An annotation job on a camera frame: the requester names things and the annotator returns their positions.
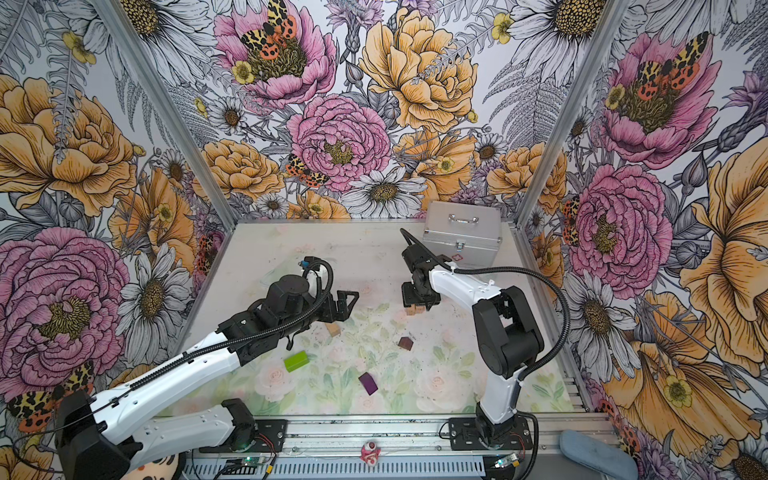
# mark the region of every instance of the flower bud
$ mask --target flower bud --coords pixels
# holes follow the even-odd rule
[[[76,222],[85,215],[85,206],[75,198],[65,198],[58,206],[58,212],[69,222]]]
[[[686,195],[690,195],[694,188],[701,187],[707,182],[707,162],[704,161],[704,153],[699,154],[683,169],[680,181],[683,183],[683,190]],[[686,187],[690,188],[687,193],[685,192]]]
[[[685,242],[675,250],[675,258],[683,268],[694,269],[701,263],[701,247],[694,242]]]
[[[352,62],[346,62],[346,79],[351,84],[356,84],[362,80],[362,69]]]

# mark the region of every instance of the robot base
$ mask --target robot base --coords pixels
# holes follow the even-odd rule
[[[514,417],[511,419],[511,429],[502,435],[497,445],[488,447],[480,439],[480,431],[477,429],[475,419],[455,417],[448,419],[448,427],[451,435],[451,450],[465,452],[468,450],[522,450],[533,449],[533,440],[528,431],[528,423],[525,419]]]

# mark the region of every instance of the floral wallpaper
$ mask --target floral wallpaper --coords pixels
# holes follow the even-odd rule
[[[195,180],[90,4],[0,5],[0,477],[51,478],[13,449],[51,467],[61,400],[175,354],[224,240]]]
[[[338,219],[431,200],[514,216],[604,0],[123,4],[236,215]]]
[[[766,478],[768,2],[630,11],[525,232],[641,478]]]

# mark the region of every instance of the table surface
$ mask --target table surface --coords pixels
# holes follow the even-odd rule
[[[300,273],[305,255],[331,263],[333,292],[357,290],[360,300],[338,336],[324,323],[287,339],[278,347],[199,388],[171,406],[166,414],[183,415],[241,398],[254,415],[347,415],[467,413],[485,390],[487,367],[479,355],[470,312],[452,300],[429,312],[407,316],[400,286],[410,280],[401,252],[401,227],[418,238],[423,223],[352,221],[348,223],[242,223],[223,254],[209,290],[187,332],[185,349],[217,325],[264,298],[267,287],[282,275]],[[506,227],[494,266],[521,265]],[[501,273],[502,288],[515,284],[528,297],[541,324],[529,279]],[[400,348],[404,336],[410,351]],[[545,338],[545,351],[551,347]],[[287,372],[283,360],[305,351],[310,363]],[[368,395],[358,380],[368,372],[379,390]],[[573,409],[556,362],[528,377],[518,407],[533,412]]]

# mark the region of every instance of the white daisy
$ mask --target white daisy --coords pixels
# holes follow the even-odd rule
[[[563,279],[568,306],[571,311],[571,334],[569,340],[577,343],[576,352],[583,367],[601,382],[611,377],[620,378],[611,359],[634,378],[639,369],[640,359],[622,335],[622,330],[634,329],[634,317],[626,310],[611,306],[614,292],[610,285],[603,285],[600,278],[583,272],[584,279],[573,273],[566,273]]]
[[[187,174],[187,162],[180,151],[173,148],[167,149],[160,158],[157,159],[157,165],[163,169],[163,173],[169,180],[173,180],[180,187],[184,175]]]
[[[482,134],[475,142],[475,151],[482,163],[498,161],[498,158],[506,154],[507,150],[507,142],[499,134]]]
[[[178,86],[190,78],[204,78],[210,63],[209,47],[216,39],[207,33],[211,20],[208,4],[199,0],[121,0],[157,71]],[[114,76],[123,78],[126,62],[91,0],[61,0],[58,8],[69,19],[69,28],[83,37],[85,49],[107,52]]]
[[[412,195],[426,190],[425,178],[403,179],[405,167],[393,168],[384,176],[373,170],[359,180],[349,182],[353,189],[341,197],[341,203],[353,215],[362,218],[412,217],[422,206],[422,195]]]
[[[190,274],[176,260],[176,249],[163,243],[154,266],[144,252],[136,261],[138,283],[120,291],[122,318],[117,335],[125,334],[125,358],[131,365],[168,360],[170,339],[179,334],[181,313],[190,301]]]
[[[568,132],[567,142],[570,145],[576,145],[583,138],[589,129],[589,124],[592,122],[592,112],[587,105],[582,105],[576,120],[571,125],[571,129]]]
[[[247,125],[243,102],[235,97],[217,98],[208,105],[208,120],[229,135],[240,133]]]
[[[256,200],[256,208],[269,218],[285,218],[288,214],[288,200],[276,193],[266,194]]]
[[[768,442],[762,435],[756,440],[747,435],[739,442],[739,456],[719,472],[721,480],[768,478]]]
[[[528,61],[525,76],[541,67],[541,77],[554,75],[557,86],[571,79],[589,47],[605,0],[515,0],[515,20],[507,32],[519,40],[514,63]],[[626,30],[640,27],[636,21],[622,24]]]
[[[653,0],[645,9],[650,15],[645,31],[658,31],[662,42],[671,36],[677,45],[702,31],[722,33],[729,17],[743,22],[755,9],[755,0]]]
[[[544,231],[544,227],[547,224],[547,215],[544,213],[544,209],[541,205],[535,204],[533,210],[531,210],[531,217],[528,218],[528,222],[525,224],[525,229],[528,231],[530,238],[536,238]]]

